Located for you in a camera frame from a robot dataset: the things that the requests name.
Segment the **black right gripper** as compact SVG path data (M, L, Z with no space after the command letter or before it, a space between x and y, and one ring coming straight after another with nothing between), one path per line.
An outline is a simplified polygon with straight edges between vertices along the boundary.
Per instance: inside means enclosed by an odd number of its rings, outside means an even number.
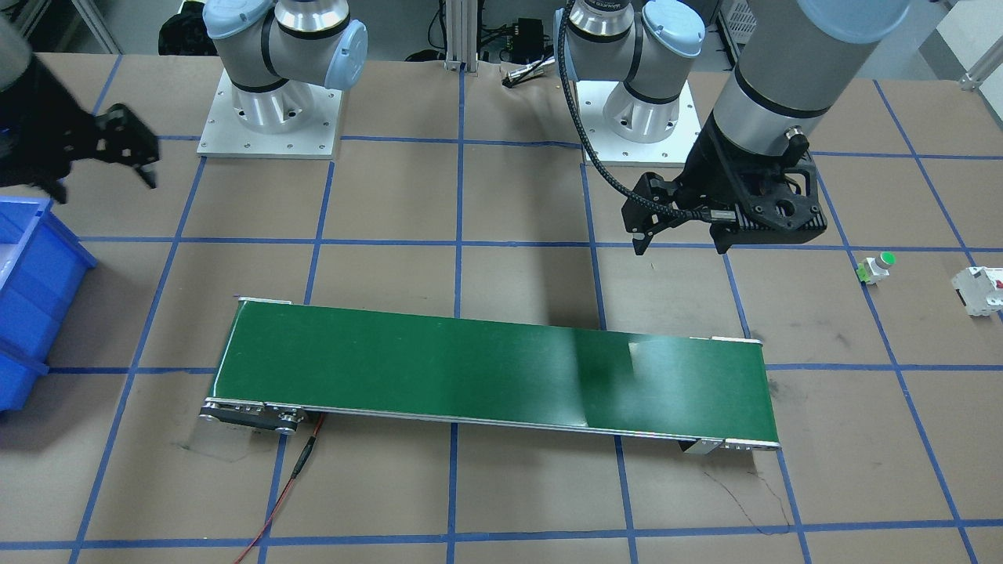
M34 186L65 204L68 193L60 181L71 173L72 161L97 156L128 165L157 189L160 140L146 122L123 103L93 117L42 60L30 60L3 90L1 110L2 188Z

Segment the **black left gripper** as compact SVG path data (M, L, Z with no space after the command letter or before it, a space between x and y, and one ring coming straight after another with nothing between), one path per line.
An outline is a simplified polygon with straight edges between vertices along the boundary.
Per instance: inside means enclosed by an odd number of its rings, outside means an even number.
M781 136L780 156L759 156L706 125L676 179L646 172L634 186L633 193L671 213L627 200L622 218L638 256L663 230L688 221L709 222L718 255L734 245L800 244L827 229L817 188L809 140L798 126Z

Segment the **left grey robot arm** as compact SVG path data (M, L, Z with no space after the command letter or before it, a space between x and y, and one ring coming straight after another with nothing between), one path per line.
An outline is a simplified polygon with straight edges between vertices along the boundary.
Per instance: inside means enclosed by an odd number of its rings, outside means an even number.
M625 197L622 218L637 255L662 231L706 222L719 254L734 245L801 244L827 229L809 134L907 1L752 1L755 31L695 136L683 170L655 172L634 188L617 181L565 99L597 172ZM555 14L554 55L563 87L612 80L605 119L635 143L668 138L682 86L706 33L681 1L567 1Z

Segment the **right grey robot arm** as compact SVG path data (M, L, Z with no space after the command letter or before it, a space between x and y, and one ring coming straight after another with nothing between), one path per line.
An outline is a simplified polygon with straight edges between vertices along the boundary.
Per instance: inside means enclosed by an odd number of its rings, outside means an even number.
M309 85L344 92L358 82L367 55L367 29L343 1L210 1L203 21L250 128L260 125L260 97ZM556 14L555 69L564 89L573 81L616 83L604 110L621 138L666 139L703 31L698 15L677 1L650 1L641 13L628 1L570 1ZM737 155L714 121L695 136L681 176L667 182L645 174L628 189L586 132L581 104L566 101L588 159L625 196L622 215L637 254L655 234L689 221L709 224L719 253L755 234L738 199ZM97 117L84 111L2 21L3 186L35 186L63 204L61 179L73 161L98 160L126 165L154 188L159 157L158 140L128 107L118 104Z

